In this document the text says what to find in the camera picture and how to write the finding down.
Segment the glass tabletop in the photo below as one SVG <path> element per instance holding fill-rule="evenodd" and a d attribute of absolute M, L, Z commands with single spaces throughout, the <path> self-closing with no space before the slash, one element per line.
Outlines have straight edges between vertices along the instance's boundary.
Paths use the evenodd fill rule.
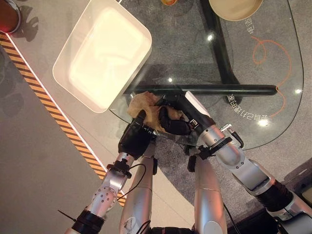
<path fill-rule="evenodd" d="M 121 5 L 149 29 L 153 39 L 151 55 L 132 88 L 148 86 L 157 93 L 160 85 L 183 91 L 188 85 L 195 87 L 195 96 L 217 125 L 232 124 L 245 143 L 244 149 L 276 139 L 291 124 L 301 100 L 303 67 L 287 0 L 263 1 L 250 18 L 235 22 L 210 18 L 208 0 L 179 0 L 173 6 L 160 0 L 124 0 Z M 214 25 L 221 25 L 219 31 L 212 30 L 213 19 L 217 19 Z M 224 76 L 218 49 L 225 53 L 221 58 L 228 61 L 221 62 L 228 62 L 233 77 Z M 275 85 L 277 92 L 241 97 L 201 90 L 205 85 L 233 84 L 232 78 L 240 84 Z M 121 105 L 122 99 L 129 101 L 131 95 L 117 98 L 111 111 L 129 122 L 128 106 Z M 158 134 L 200 145 L 195 134 Z"/>

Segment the orange cup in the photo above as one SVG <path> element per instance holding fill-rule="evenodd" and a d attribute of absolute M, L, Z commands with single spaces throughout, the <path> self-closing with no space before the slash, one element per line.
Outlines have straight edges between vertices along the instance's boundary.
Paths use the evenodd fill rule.
<path fill-rule="evenodd" d="M 177 2 L 177 0 L 161 0 L 161 2 L 165 4 L 166 6 L 172 6 L 173 4 Z"/>
<path fill-rule="evenodd" d="M 5 0 L 0 0 L 0 31 L 12 32 L 19 23 L 19 16 L 16 10 Z"/>

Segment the white tray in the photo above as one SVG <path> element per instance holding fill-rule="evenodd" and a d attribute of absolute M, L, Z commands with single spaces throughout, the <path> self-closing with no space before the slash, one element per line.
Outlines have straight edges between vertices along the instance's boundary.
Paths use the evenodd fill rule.
<path fill-rule="evenodd" d="M 96 113 L 106 111 L 152 48 L 150 32 L 115 0 L 91 0 L 54 66 L 54 79 Z"/>

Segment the brown cloth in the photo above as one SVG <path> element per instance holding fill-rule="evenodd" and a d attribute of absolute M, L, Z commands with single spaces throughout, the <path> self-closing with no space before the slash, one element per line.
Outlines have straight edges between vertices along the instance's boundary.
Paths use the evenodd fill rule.
<path fill-rule="evenodd" d="M 144 124 L 161 132 L 166 132 L 165 129 L 160 125 L 158 115 L 161 106 L 155 106 L 156 102 L 159 100 L 159 97 L 155 96 L 153 93 L 148 91 L 137 94 L 131 100 L 128 107 L 128 114 L 132 118 L 136 118 L 138 113 L 141 110 L 144 110 L 146 117 Z M 165 106 L 168 110 L 168 116 L 172 120 L 183 119 L 183 112 L 177 111 L 176 109 Z"/>

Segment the hazard tape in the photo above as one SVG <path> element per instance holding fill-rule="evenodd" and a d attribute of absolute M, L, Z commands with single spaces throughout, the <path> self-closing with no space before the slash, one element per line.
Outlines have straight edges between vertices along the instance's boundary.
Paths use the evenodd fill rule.
<path fill-rule="evenodd" d="M 31 72 L 25 61 L 19 55 L 18 51 L 15 49 L 11 41 L 8 39 L 6 34 L 0 32 L 0 45 L 3 47 L 5 52 L 10 57 L 11 61 L 14 63 L 16 68 L 19 70 L 20 74 L 24 77 L 25 81 L 28 83 L 29 87 L 34 91 L 36 96 L 40 99 L 42 104 L 45 106 L 50 115 L 54 118 L 66 136 L 70 139 L 76 149 L 80 152 L 89 166 L 94 170 L 100 179 L 104 179 L 106 172 L 101 164 L 98 162 L 96 157 L 90 152 L 88 147 L 84 144 L 80 136 L 68 123 L 62 112 L 51 100 L 50 96 L 43 89 L 41 84 L 38 82 L 34 74 Z M 117 197 L 121 197 L 123 194 L 119 192 Z M 126 199 L 123 197 L 118 201 L 123 207 L 125 205 Z"/>

